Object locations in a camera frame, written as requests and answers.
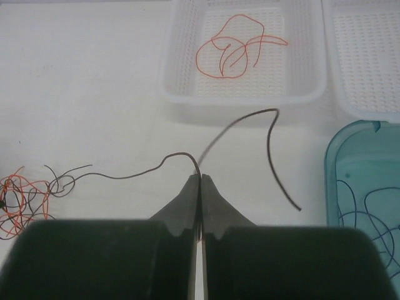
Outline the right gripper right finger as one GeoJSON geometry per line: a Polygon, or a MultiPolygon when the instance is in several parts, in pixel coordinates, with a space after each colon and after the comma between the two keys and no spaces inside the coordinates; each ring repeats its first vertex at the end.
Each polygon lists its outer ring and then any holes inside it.
{"type": "Polygon", "coordinates": [[[258,226],[201,179],[206,299],[396,299],[372,241],[351,228],[258,226]]]}

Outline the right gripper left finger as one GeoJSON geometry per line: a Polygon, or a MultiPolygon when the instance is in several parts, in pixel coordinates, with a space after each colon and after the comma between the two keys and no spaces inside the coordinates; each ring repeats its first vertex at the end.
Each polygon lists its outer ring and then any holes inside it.
{"type": "Polygon", "coordinates": [[[193,299],[200,178],[149,219],[39,221],[1,268],[2,299],[193,299]]]}

